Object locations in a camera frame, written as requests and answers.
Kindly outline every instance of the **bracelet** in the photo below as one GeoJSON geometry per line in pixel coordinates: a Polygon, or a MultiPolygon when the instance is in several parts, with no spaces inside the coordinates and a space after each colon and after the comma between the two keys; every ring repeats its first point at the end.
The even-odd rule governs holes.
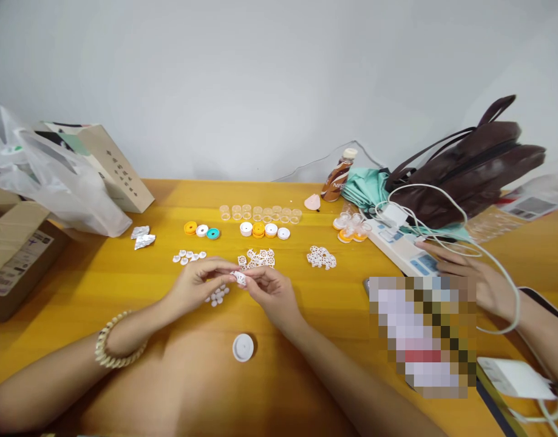
{"type": "Polygon", "coordinates": [[[137,351],[125,358],[115,358],[106,353],[107,338],[111,329],[113,329],[117,323],[130,315],[132,312],[133,311],[131,310],[125,311],[117,317],[113,317],[113,319],[98,333],[97,348],[95,349],[95,355],[97,358],[95,361],[98,361],[101,366],[107,368],[121,368],[128,366],[129,364],[135,362],[147,347],[147,342],[145,342],[139,349],[137,349],[137,351]]]}

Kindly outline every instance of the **human hand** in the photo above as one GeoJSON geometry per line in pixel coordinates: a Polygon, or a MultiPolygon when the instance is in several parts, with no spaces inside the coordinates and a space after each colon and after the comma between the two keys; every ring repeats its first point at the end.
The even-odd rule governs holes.
{"type": "Polygon", "coordinates": [[[449,274],[441,276],[472,278],[477,292],[477,305],[510,322],[514,320],[515,295],[509,282],[500,273],[475,258],[464,257],[439,246],[424,242],[418,242],[416,246],[441,259],[437,269],[449,274]]]}
{"type": "Polygon", "coordinates": [[[174,286],[162,299],[167,312],[177,319],[194,311],[216,288],[235,282],[236,278],[230,274],[235,270],[240,270],[240,267],[220,257],[186,264],[174,286]]]}
{"type": "Polygon", "coordinates": [[[291,280],[268,266],[256,267],[243,272],[247,285],[240,286],[265,310],[267,317],[284,335],[297,331],[305,325],[301,316],[291,280]]]}

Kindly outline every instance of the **brown bag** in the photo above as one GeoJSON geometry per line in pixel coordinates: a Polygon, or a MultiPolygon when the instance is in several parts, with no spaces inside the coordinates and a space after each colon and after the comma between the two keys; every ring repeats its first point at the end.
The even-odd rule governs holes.
{"type": "MultiPolygon", "coordinates": [[[[400,164],[386,182],[386,190],[423,183],[445,190],[475,217],[501,196],[501,188],[544,162],[546,149],[518,144],[521,129],[513,121],[495,121],[515,100],[515,95],[496,100],[477,127],[460,130],[425,148],[400,164]],[[443,145],[419,169],[407,165],[434,146],[443,145]]],[[[394,193],[390,200],[411,209],[432,229],[463,221],[463,215],[438,190],[408,187],[394,193]]]]}

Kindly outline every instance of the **wooden table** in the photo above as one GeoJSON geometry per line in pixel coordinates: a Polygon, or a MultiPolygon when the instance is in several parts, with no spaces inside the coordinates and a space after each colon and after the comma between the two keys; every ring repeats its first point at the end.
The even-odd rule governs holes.
{"type": "MultiPolygon", "coordinates": [[[[323,203],[315,213],[303,208],[303,200],[318,192],[319,185],[172,180],[146,184],[156,201],[144,214],[131,217],[134,226],[151,226],[155,243],[134,251],[129,232],[117,239],[74,232],[75,241],[29,301],[0,325],[0,382],[98,330],[123,310],[161,298],[182,269],[171,261],[180,249],[236,261],[249,248],[271,247],[276,268],[293,281],[305,318],[338,347],[392,384],[449,435],[501,434],[475,388],[469,389],[468,399],[422,399],[396,375],[385,352],[375,351],[362,281],[401,273],[369,241],[338,242],[331,222],[341,212],[342,201],[323,203]],[[221,221],[218,212],[222,204],[244,203],[300,208],[304,215],[300,224],[289,225],[289,240],[244,238],[237,222],[221,221]],[[218,227],[221,238],[185,235],[183,224],[189,220],[218,227]],[[311,245],[328,248],[337,258],[337,268],[312,268],[305,259],[311,245]]],[[[514,280],[544,291],[558,305],[558,214],[543,222],[544,227],[528,225],[523,240],[515,239],[513,232],[504,237],[507,243],[494,241],[488,248],[514,280]],[[552,249],[541,248],[546,241],[556,245],[554,257],[552,249]],[[531,250],[522,251],[526,242],[531,250]]],[[[489,319],[480,319],[484,327],[493,326],[489,319]]],[[[480,333],[479,354],[519,357],[509,337],[513,336],[480,333]]],[[[518,402],[516,407],[524,413],[534,409],[532,402],[518,402]]],[[[137,364],[95,387],[55,428],[88,435],[354,434],[299,353],[239,289],[232,290],[220,307],[204,305],[156,334],[137,364]],[[231,352],[232,341],[242,332],[256,340],[255,355],[247,363],[237,362],[231,352]]],[[[544,425],[526,429],[531,435],[550,435],[544,425]]]]}

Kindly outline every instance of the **box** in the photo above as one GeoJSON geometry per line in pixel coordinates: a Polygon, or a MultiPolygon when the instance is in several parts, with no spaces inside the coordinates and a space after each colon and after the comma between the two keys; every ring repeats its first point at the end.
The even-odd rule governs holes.
{"type": "Polygon", "coordinates": [[[48,214],[0,189],[0,322],[15,313],[70,241],[48,214]]]}
{"type": "Polygon", "coordinates": [[[35,130],[91,163],[103,178],[109,196],[123,211],[142,213],[155,200],[100,124],[42,122],[35,130]]]}

